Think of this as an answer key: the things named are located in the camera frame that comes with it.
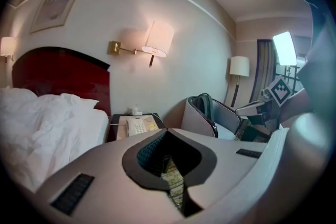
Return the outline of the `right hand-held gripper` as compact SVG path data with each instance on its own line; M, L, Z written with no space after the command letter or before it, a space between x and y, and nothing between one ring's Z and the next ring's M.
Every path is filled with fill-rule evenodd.
M261 90L260 98L235 110L238 116L247 116L254 128L266 135L279 129L281 106L292 96L292 90L283 77L276 78Z

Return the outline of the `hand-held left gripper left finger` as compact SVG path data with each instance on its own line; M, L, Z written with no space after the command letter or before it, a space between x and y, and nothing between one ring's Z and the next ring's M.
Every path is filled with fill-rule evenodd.
M184 220L163 191L147 190L130 179L122 156L156 131L104 143L49 177L36 192L36 206L52 224L174 224ZM71 215L51 203L78 176L94 177Z

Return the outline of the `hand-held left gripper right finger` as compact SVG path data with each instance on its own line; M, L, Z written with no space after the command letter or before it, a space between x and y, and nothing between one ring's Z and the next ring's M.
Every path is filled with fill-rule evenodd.
M222 140L189 131L178 133L210 148L217 164L205 183L188 188L202 211L186 218L170 208L168 224L242 222L269 186L280 161L288 128L275 131L268 143Z

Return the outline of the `person's right forearm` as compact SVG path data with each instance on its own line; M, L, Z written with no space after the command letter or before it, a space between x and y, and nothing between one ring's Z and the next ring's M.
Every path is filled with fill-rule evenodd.
M282 123L294 116L313 112L314 108L310 102L305 88L292 95L282 106L279 114L279 122Z

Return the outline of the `dark wooden nightstand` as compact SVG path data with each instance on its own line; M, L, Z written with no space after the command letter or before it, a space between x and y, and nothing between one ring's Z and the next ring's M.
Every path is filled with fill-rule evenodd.
M106 142L127 138L127 118L133 117L143 118L145 127L148 131L153 130L153 128L150 127L153 124L156 124L158 129L166 128L162 119L158 116L157 113L144 113L142 116L132 116L131 114L114 114L110 117L110 125L106 136Z

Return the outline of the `window curtain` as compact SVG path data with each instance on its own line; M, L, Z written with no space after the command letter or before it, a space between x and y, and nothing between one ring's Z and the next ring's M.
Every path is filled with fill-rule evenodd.
M257 65L253 89L249 101L257 101L261 90L268 87L275 79L276 52L273 40L257 40Z

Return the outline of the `grey backpack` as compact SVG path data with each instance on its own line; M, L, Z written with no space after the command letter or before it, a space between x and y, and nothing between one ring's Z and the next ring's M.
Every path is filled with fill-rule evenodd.
M195 106L211 122L214 122L213 100L208 93L202 93L196 97Z

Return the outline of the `floor lamp with white shade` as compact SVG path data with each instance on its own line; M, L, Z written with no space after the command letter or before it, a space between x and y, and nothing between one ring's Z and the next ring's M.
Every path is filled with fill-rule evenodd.
M227 98L230 107L233 109L238 96L241 78L248 78L250 75L250 61L245 56L233 56L230 59L229 87Z

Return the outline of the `dark framed grid window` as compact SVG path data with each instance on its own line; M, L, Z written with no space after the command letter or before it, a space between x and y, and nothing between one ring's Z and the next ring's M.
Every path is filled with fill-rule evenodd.
M295 94L303 89L303 85L298 78L298 72L303 66L303 61L297 60L295 66L282 66L279 60L276 61L274 78L283 77L292 93Z

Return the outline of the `white bed duvet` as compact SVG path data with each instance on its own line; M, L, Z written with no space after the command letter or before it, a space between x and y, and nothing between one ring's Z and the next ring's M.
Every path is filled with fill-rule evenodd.
M0 159L10 178L36 192L55 172L104 143L105 111L49 104L0 112Z

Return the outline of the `white power strip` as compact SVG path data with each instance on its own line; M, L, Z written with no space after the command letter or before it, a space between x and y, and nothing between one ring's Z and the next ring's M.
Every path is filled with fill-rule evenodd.
M133 106L130 111L131 111L131 115L132 116L142 116L143 115L143 112L139 110L138 108L138 104L136 104L135 106Z

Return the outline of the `white pillow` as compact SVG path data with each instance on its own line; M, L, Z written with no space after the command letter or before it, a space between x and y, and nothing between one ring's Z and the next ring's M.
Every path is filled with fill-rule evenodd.
M61 104L70 107L81 107L85 109L94 109L99 103L95 99L85 99L81 98L75 94L62 93L61 95L46 94L39 96L37 101L49 104Z
M16 112L23 105L37 100L37 95L28 89L0 88L0 112Z

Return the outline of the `dark wooden headboard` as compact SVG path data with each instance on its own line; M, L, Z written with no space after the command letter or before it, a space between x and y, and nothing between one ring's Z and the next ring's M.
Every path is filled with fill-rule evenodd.
M12 83L37 96L69 93L97 100L95 109L111 115L110 65L92 56L61 47L39 47L18 58Z

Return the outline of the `white corded telephone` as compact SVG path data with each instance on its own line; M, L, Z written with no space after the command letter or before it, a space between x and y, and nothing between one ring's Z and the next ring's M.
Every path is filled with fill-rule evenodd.
M128 137L146 132L146 127L141 118L127 118Z

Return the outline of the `brass wall lamp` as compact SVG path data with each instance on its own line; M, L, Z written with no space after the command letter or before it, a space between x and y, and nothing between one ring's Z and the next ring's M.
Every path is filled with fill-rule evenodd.
M130 49L123 47L123 43L120 41L110 41L108 43L107 54L117 56L120 51L126 51L133 55L138 52L151 55L149 68L153 66L155 57L165 58L169 52L171 43L174 37L174 29L167 23L161 21L153 21L149 24L149 27L144 36L144 45L141 49Z

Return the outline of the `framed wall picture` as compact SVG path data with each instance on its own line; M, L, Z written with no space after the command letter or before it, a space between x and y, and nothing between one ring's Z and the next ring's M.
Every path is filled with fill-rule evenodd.
M63 26L76 0L42 0L35 13L30 33Z

